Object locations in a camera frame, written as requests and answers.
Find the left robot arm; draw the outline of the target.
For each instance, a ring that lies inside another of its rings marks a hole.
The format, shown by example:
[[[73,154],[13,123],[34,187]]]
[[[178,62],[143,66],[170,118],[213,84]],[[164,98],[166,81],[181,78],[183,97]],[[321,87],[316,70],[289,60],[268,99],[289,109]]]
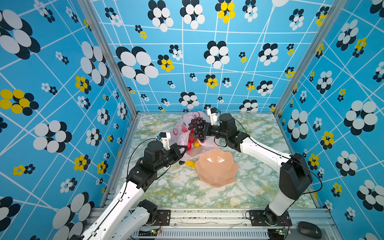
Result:
[[[146,201],[127,217],[127,213],[158,178],[158,170],[170,167],[187,152],[188,146],[167,147],[158,140],[148,143],[143,157],[130,170],[121,190],[98,219],[71,240],[127,240],[139,228],[156,220],[155,204]]]

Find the pink plastic bag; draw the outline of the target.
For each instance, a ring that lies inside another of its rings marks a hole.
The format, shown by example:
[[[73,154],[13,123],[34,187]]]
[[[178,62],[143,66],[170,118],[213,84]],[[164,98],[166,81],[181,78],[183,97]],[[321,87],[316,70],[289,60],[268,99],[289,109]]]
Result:
[[[204,123],[211,123],[210,118],[204,112],[191,112],[184,115],[171,130],[170,145],[177,144],[188,147],[187,152],[180,159],[181,162],[187,162],[219,148],[214,142],[214,137],[199,137],[201,134],[200,124],[194,127],[193,123],[200,120],[203,122],[202,126]]]

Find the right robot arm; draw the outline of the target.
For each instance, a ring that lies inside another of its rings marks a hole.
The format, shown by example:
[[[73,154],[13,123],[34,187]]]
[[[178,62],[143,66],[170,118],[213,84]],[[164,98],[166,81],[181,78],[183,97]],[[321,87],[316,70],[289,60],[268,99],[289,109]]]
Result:
[[[238,130],[236,119],[231,114],[219,115],[216,110],[208,110],[211,122],[205,124],[203,135],[225,140],[227,147],[262,161],[279,174],[279,191],[263,213],[268,225],[277,225],[287,210],[306,194],[316,175],[306,166],[303,155],[286,154],[256,141]]]

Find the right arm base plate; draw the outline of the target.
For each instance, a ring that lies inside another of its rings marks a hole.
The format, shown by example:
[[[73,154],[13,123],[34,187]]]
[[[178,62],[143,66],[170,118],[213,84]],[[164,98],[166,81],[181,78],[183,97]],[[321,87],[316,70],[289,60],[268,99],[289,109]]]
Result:
[[[253,227],[288,227],[292,226],[292,221],[288,211],[281,216],[275,215],[271,211],[248,210],[245,217],[251,221]]]

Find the red strawberry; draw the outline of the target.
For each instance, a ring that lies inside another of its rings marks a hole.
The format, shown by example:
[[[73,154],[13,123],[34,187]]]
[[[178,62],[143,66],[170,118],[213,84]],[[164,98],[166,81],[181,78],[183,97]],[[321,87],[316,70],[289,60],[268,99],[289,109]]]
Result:
[[[194,142],[195,142],[194,134],[190,133],[188,136],[188,143],[187,143],[188,151],[190,151],[192,149],[192,145]]]

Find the dark purple grape bunch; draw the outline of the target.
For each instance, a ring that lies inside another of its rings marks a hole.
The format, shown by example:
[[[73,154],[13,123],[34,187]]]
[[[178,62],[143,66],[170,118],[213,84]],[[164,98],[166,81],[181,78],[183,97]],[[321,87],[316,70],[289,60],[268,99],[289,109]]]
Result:
[[[188,130],[190,133],[194,134],[195,140],[198,140],[200,143],[203,143],[206,140],[206,136],[203,134],[205,123],[206,120],[202,117],[194,117],[188,124]]]

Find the small yellow red mango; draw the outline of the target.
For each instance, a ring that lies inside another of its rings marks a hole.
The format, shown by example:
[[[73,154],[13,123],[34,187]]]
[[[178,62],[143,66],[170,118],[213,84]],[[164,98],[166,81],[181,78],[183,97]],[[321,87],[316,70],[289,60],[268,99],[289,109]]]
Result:
[[[201,146],[198,140],[195,141],[194,146],[195,148],[199,148]]]

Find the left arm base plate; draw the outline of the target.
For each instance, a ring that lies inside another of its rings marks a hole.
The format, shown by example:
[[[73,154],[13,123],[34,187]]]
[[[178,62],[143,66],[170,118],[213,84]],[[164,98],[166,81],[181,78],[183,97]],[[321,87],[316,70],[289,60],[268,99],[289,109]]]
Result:
[[[143,207],[138,207],[134,210],[129,210],[129,215],[126,217],[126,223],[129,227],[136,226],[169,226],[171,218],[170,210],[147,210]]]

